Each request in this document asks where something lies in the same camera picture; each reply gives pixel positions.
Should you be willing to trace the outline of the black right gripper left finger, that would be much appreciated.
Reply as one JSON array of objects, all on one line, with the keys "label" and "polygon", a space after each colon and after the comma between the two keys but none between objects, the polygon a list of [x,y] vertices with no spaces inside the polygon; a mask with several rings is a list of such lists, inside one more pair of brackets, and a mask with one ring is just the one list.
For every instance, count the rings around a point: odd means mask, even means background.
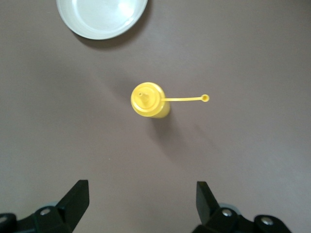
[{"label": "black right gripper left finger", "polygon": [[89,206],[89,185],[79,180],[56,205],[37,209],[17,220],[13,213],[1,213],[2,233],[72,233]]}]

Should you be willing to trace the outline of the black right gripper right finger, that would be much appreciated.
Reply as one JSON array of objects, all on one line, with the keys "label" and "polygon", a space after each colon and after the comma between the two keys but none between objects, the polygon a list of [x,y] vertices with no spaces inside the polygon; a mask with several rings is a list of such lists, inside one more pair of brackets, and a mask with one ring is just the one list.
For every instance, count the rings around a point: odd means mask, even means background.
[{"label": "black right gripper right finger", "polygon": [[206,182],[196,186],[196,208],[201,224],[195,233],[289,233],[290,229],[278,218],[257,215],[253,221],[230,207],[221,207]]}]

